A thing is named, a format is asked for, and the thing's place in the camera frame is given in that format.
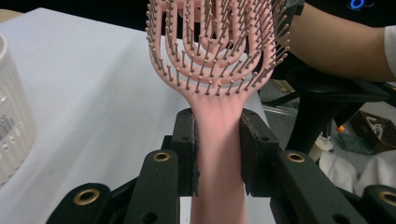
label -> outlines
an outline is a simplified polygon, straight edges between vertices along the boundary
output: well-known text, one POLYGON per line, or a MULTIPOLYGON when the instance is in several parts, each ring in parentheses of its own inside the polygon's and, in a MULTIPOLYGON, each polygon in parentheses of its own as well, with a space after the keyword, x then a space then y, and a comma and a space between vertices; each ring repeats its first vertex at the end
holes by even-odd
POLYGON ((3 98, 0 102, 0 142, 6 139, 16 126, 15 111, 12 109, 8 98, 3 98))

black machine part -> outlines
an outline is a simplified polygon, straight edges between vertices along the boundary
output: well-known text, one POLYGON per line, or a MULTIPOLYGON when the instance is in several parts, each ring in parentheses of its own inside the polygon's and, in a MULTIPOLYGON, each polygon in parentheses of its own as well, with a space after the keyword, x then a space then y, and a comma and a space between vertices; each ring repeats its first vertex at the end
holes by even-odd
MULTIPOLYGON (((199 196, 196 133, 191 110, 180 111, 174 135, 147 155, 139 177, 113 191, 102 184, 79 186, 47 223, 179 223, 179 197, 199 196)), ((281 150, 260 116, 246 109, 240 138, 247 194, 270 197, 276 223, 396 223, 396 189, 371 186, 361 198, 338 189, 304 153, 281 150)))

person's arm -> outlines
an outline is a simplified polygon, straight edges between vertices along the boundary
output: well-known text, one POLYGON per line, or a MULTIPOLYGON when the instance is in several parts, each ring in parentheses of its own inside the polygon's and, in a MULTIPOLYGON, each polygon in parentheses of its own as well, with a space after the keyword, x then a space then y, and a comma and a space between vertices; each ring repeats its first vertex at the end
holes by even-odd
POLYGON ((343 20, 305 4, 290 27, 290 51, 321 72, 369 81, 394 81, 384 28, 343 20))

brush bristle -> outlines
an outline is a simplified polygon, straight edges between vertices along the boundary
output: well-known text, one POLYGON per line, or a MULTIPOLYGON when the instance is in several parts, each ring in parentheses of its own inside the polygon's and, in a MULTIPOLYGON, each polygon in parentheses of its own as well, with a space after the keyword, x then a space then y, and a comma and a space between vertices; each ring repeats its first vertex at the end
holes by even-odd
POLYGON ((153 66, 185 96, 252 93, 287 56, 285 9, 284 0, 150 0, 146 31, 153 66), (177 24, 178 12, 182 24, 177 24), (161 53, 163 14, 166 60, 161 53), (197 18, 199 31, 194 30, 197 18), (182 40, 177 40, 178 26, 183 27, 182 40))

brass insert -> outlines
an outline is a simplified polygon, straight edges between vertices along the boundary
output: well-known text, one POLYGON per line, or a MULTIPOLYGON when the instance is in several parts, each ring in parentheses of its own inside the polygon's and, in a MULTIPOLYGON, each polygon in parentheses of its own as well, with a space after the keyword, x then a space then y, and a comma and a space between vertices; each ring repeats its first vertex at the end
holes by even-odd
POLYGON ((99 198, 100 191, 98 189, 84 189, 76 194, 74 203, 76 205, 87 205, 99 198))
POLYGON ((288 154, 288 159, 290 161, 294 161, 294 162, 304 162, 305 161, 305 158, 300 156, 297 153, 289 153, 288 154))
POLYGON ((378 192, 378 196, 383 202, 392 206, 396 206, 396 193, 387 190, 381 190, 378 192))
POLYGON ((159 152, 156 153, 152 159, 154 159, 155 161, 167 161, 171 158, 171 155, 169 155, 169 153, 166 152, 159 152))

